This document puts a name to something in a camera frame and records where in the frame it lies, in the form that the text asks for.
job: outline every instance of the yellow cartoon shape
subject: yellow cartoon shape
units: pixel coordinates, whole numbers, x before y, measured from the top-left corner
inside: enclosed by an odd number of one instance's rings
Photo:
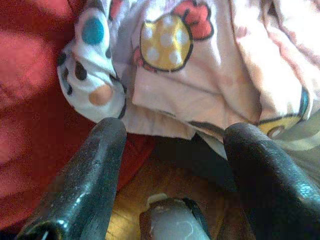
[[[140,48],[143,59],[161,71],[176,71],[185,65],[192,48],[192,35],[180,16],[165,15],[141,28]]]

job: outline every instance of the red fabric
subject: red fabric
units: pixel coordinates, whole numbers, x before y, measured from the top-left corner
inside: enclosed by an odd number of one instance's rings
[[[69,2],[0,0],[0,231],[19,230],[94,126],[68,105],[58,82],[56,60],[84,1]],[[154,143],[128,135],[118,188]]]

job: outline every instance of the patterned fabric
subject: patterned fabric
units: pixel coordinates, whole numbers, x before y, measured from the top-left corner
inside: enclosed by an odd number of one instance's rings
[[[94,122],[220,141],[249,122],[276,138],[320,109],[319,22],[312,0],[88,0],[57,70]]]

